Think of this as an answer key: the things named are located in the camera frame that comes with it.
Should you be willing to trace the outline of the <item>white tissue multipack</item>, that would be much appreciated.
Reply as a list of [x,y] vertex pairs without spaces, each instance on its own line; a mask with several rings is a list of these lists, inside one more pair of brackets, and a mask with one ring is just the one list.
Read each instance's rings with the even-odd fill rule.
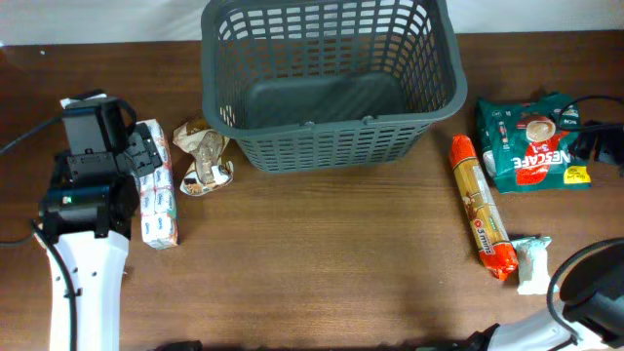
[[155,120],[147,126],[163,164],[150,175],[138,179],[142,241],[153,249],[177,246],[176,196],[169,144]]

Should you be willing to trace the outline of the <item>green Nescafe coffee bag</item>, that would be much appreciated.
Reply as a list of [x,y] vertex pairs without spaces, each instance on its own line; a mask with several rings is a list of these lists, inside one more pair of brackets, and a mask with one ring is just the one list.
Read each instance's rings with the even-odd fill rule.
[[487,173],[500,193],[591,187],[587,162],[572,148],[580,125],[572,98],[552,93],[534,102],[477,100],[477,131]]

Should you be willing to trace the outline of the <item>grey plastic basket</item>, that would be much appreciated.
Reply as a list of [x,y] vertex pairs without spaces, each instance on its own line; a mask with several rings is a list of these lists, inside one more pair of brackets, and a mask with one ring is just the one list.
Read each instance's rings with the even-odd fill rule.
[[212,1],[201,32],[204,116],[268,173],[395,161],[467,98],[444,0]]

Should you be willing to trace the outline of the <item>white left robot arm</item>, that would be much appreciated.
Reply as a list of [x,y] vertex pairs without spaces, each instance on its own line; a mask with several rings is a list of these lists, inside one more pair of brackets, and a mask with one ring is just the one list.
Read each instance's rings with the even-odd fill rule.
[[149,128],[118,97],[71,97],[60,120],[69,147],[55,158],[32,226],[51,270],[50,347],[116,350],[139,180],[164,162]]

